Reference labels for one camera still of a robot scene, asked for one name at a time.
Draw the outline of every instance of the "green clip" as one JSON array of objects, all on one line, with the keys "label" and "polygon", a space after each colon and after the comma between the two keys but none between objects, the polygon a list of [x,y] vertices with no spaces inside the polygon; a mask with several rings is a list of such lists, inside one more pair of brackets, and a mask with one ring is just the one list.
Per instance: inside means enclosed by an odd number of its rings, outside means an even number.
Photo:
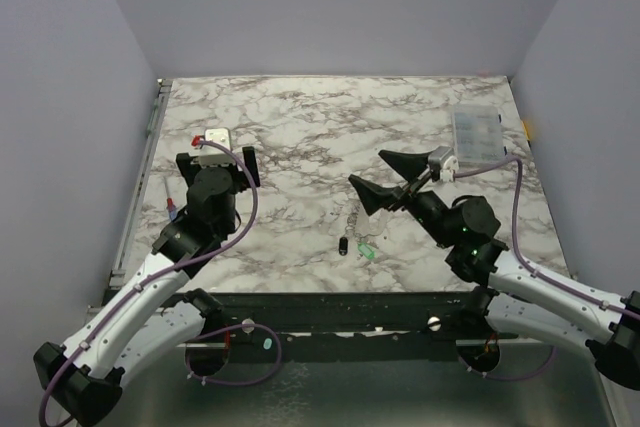
[{"label": "green clip", "polygon": [[358,244],[358,250],[369,260],[373,259],[376,256],[376,253],[373,251],[373,249],[364,242]]}]

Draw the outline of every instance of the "purple cable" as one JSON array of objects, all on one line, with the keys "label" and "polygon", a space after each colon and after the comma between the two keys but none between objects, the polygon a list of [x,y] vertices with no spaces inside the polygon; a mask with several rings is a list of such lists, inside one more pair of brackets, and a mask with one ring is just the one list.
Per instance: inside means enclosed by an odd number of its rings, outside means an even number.
[{"label": "purple cable", "polygon": [[[253,177],[251,176],[251,173],[247,169],[247,166],[244,165],[244,162],[242,162],[240,157],[238,157],[236,154],[231,152],[229,149],[227,149],[223,145],[216,144],[215,142],[209,142],[209,141],[206,141],[206,140],[200,140],[199,144],[200,145],[208,145],[210,147],[214,147],[214,148],[216,148],[218,150],[221,150],[222,152],[224,152],[228,156],[230,156],[235,161],[235,163],[240,167],[240,169],[242,170],[244,175],[247,177],[247,181],[249,182],[249,186],[251,187],[251,194],[252,194],[252,198],[253,198],[253,207],[251,209],[251,216],[249,217],[249,221],[247,222],[247,225],[245,225],[244,229],[242,229],[242,231],[240,231],[240,233],[236,237],[234,237],[230,242],[226,243],[224,246],[222,246],[219,249],[214,250],[213,252],[210,252],[208,254],[201,255],[199,257],[194,257],[193,259],[188,259],[188,260],[185,260],[185,261],[181,261],[181,262],[178,262],[178,263],[172,265],[171,267],[167,267],[165,269],[159,270],[155,274],[150,275],[150,276],[144,278],[143,280],[141,280],[139,282],[139,285],[141,287],[145,287],[146,285],[148,285],[151,282],[159,279],[160,277],[168,274],[169,272],[173,272],[175,270],[179,270],[179,269],[182,269],[184,267],[188,267],[189,265],[193,265],[193,264],[201,262],[203,260],[211,260],[214,257],[216,257],[217,255],[220,255],[223,252],[226,252],[231,247],[233,247],[238,242],[240,242],[249,233],[249,230],[251,229],[251,227],[253,227],[253,224],[254,224],[254,222],[256,220],[256,215],[258,214],[258,187],[256,186],[256,183],[253,180]],[[113,307],[111,307],[111,310],[109,310],[109,312],[104,316],[104,318],[100,322],[98,322],[98,324],[96,324],[96,326],[94,327],[94,329],[91,332],[89,332],[89,335],[87,335],[87,338],[85,339],[85,342],[88,345],[91,345],[91,342],[97,337],[97,335],[102,331],[102,329],[104,329],[104,327],[113,318],[113,316],[127,302],[129,302],[129,300],[131,300],[132,297],[134,297],[138,293],[139,292],[137,290],[130,290],[118,302],[116,302],[116,304]],[[51,378],[51,381],[49,382],[49,385],[47,385],[47,388],[45,389],[44,394],[42,396],[42,400],[40,401],[40,408],[38,410],[38,420],[40,422],[40,427],[64,427],[69,422],[71,422],[71,420],[73,420],[72,417],[69,417],[69,418],[65,419],[64,421],[62,421],[61,423],[56,424],[54,426],[48,424],[47,423],[47,404],[49,403],[49,399],[51,398],[51,395],[53,394],[53,391],[54,391],[56,385],[60,381],[60,378],[64,375],[64,373],[69,368],[69,366],[71,364],[73,364],[73,362],[80,356],[80,354],[82,352],[83,352],[83,348],[82,347],[78,347],[71,354],[71,356],[62,364],[60,369],[58,369],[58,371]]]},{"label": "purple cable", "polygon": [[[529,264],[529,261],[527,259],[524,258],[524,256],[522,255],[522,252],[520,252],[520,245],[518,244],[518,202],[520,200],[520,189],[522,187],[522,177],[523,177],[523,164],[522,164],[522,160],[519,157],[516,157],[515,155],[508,155],[506,156],[504,159],[502,159],[500,162],[497,162],[495,164],[486,166],[486,167],[482,167],[480,169],[477,170],[472,170],[469,172],[462,172],[459,174],[454,174],[454,178],[455,179],[464,179],[465,177],[472,177],[474,175],[479,175],[479,174],[484,174],[486,172],[489,172],[491,170],[495,170],[498,169],[506,164],[508,164],[509,162],[515,162],[518,165],[518,174],[516,177],[516,188],[515,188],[515,194],[513,196],[513,209],[511,212],[511,237],[512,237],[512,242],[513,242],[513,253],[516,256],[516,259],[518,259],[518,262],[520,262],[520,264],[527,269],[530,273],[535,274],[535,269],[531,266],[531,264]],[[545,282],[547,282],[548,284],[553,285],[554,287],[567,292],[571,295],[574,295],[582,300],[585,300],[589,303],[595,304],[597,306],[601,306],[602,304],[602,300],[593,297],[589,294],[585,294],[584,292],[580,292],[579,290],[574,289],[573,287],[566,285],[563,282],[560,282],[554,278],[549,277],[548,275],[542,273],[542,272],[538,272],[536,274],[538,277],[540,277],[542,280],[544,280]],[[607,305],[606,309],[608,310],[612,310],[613,312],[617,312],[618,314],[621,315],[626,315],[628,317],[631,317],[637,321],[640,321],[640,314],[636,314],[635,312],[631,312],[629,310],[626,310],[622,307],[618,307],[617,305]]]},{"label": "purple cable", "polygon": [[280,339],[278,338],[278,334],[276,334],[273,330],[271,330],[269,327],[267,327],[266,325],[261,325],[261,324],[236,324],[236,325],[231,325],[229,327],[224,327],[222,329],[218,329],[218,330],[214,330],[213,332],[209,332],[207,334],[203,334],[200,335],[198,337],[195,337],[194,339],[191,339],[189,342],[194,342],[197,340],[204,340],[207,339],[209,337],[214,337],[216,335],[220,335],[220,334],[224,334],[225,332],[231,332],[232,330],[238,330],[238,329],[246,329],[246,328],[256,328],[256,329],[261,329],[266,331],[269,335],[271,335],[271,337],[273,338],[273,340],[276,343],[276,348],[277,348],[277,354],[276,354],[276,360],[273,363],[273,365],[271,366],[271,368],[269,369],[269,371],[262,375],[261,377],[258,377],[257,379],[254,380],[242,380],[242,381],[230,381],[230,380],[219,380],[219,379],[210,379],[209,377],[201,377],[199,375],[197,375],[196,373],[193,372],[193,369],[191,368],[191,361],[189,359],[188,356],[185,357],[185,364],[187,365],[187,369],[189,369],[189,376],[193,377],[195,379],[198,379],[200,381],[205,381],[207,384],[216,384],[216,385],[224,385],[227,387],[248,387],[250,385],[257,385],[261,382],[264,382],[265,380],[267,380],[269,377],[271,377],[273,374],[275,374],[278,369],[280,368],[280,363],[282,362],[282,343],[280,342]]},{"label": "purple cable", "polygon": [[532,372],[529,372],[528,374],[518,375],[515,377],[504,377],[502,375],[491,375],[485,372],[480,372],[479,370],[475,370],[472,367],[470,367],[469,364],[467,364],[462,357],[458,357],[458,359],[460,360],[462,365],[464,365],[467,368],[467,370],[469,370],[470,372],[473,372],[474,374],[480,375],[484,379],[495,380],[497,382],[522,382],[525,380],[533,379],[534,377],[540,375],[545,370],[547,370],[555,360],[557,353],[558,353],[558,349],[556,349],[555,347],[551,347],[551,352],[549,352],[549,357],[547,357],[547,360],[545,360],[540,367],[538,367],[536,370]]}]

